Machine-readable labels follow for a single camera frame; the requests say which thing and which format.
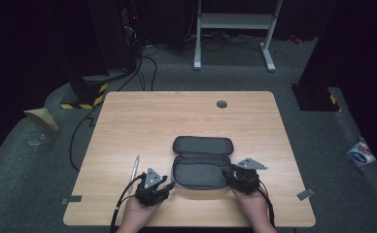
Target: white metal stand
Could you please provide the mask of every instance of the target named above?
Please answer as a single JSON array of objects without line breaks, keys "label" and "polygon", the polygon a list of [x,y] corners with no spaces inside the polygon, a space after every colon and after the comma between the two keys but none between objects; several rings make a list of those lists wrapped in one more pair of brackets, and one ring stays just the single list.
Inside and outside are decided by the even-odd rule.
[{"label": "white metal stand", "polygon": [[279,17],[280,8],[283,0],[277,0],[273,14],[268,15],[251,15],[251,14],[202,14],[201,0],[198,0],[197,9],[197,28],[196,41],[194,51],[194,70],[201,69],[201,40],[200,34],[202,28],[234,28],[234,29],[266,29],[267,36],[264,43],[260,43],[260,47],[264,56],[264,60],[269,72],[275,72],[273,60],[271,59],[268,47],[271,37]]}]

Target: gray carpet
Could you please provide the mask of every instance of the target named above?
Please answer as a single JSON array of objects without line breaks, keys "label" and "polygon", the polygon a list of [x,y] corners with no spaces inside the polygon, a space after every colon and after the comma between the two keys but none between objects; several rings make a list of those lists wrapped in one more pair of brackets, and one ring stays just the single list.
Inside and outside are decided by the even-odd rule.
[{"label": "gray carpet", "polygon": [[[160,90],[268,90],[273,92],[285,124],[305,186],[316,194],[310,197],[316,225],[297,232],[377,232],[377,162],[364,171],[345,158],[360,132],[338,88],[331,88],[342,111],[301,112],[291,91],[298,83],[316,41],[300,46],[276,41],[271,53],[277,68],[268,73],[258,44],[203,43],[202,69],[192,70],[193,49],[148,48],[144,54],[157,65],[154,91]],[[151,90],[154,64],[143,58],[140,76],[121,91]],[[127,78],[109,83],[108,91],[120,88]],[[22,119],[0,148],[0,232],[109,232],[109,227],[66,226],[61,205],[69,197],[78,176],[70,165],[71,137],[89,110],[62,110],[59,103],[68,84],[45,101],[60,129],[41,141],[39,130]],[[73,159],[81,166],[99,109],[86,119],[73,140]],[[293,232],[278,228],[279,232]],[[251,232],[250,229],[146,228],[142,232]]]}]

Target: hand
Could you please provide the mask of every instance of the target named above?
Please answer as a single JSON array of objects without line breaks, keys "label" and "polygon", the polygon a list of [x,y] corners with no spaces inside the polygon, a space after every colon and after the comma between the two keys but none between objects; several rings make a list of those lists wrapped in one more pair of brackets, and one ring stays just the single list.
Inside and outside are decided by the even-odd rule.
[{"label": "hand", "polygon": [[135,197],[130,197],[125,205],[122,223],[117,233],[137,233],[146,226],[161,203],[146,207],[141,205]]},{"label": "hand", "polygon": [[271,225],[267,215],[267,203],[260,192],[246,194],[232,188],[240,208],[253,226],[255,233],[277,232]]}]

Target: wooden table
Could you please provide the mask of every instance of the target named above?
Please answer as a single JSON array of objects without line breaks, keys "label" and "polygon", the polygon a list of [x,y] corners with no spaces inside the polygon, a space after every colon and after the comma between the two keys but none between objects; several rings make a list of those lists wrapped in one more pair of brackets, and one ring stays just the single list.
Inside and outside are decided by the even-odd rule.
[{"label": "wooden table", "polygon": [[[226,108],[219,108],[223,100]],[[148,167],[170,183],[177,136],[230,138],[232,163],[250,157],[274,205],[276,226],[309,227],[315,217],[309,199],[296,195],[303,185],[274,96],[266,91],[111,92],[104,101],[72,195],[67,225],[110,225],[134,160],[137,174]],[[121,206],[118,223],[122,217]],[[148,226],[237,227],[250,223],[229,189],[196,191],[175,187]]]}]

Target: black zippered case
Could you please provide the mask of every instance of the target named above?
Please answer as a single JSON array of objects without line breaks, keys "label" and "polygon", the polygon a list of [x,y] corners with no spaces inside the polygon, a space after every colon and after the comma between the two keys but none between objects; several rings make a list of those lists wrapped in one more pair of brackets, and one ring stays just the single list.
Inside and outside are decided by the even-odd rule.
[{"label": "black zippered case", "polygon": [[231,171],[229,156],[234,146],[228,138],[179,136],[173,143],[172,179],[189,189],[228,187],[222,169]]}]

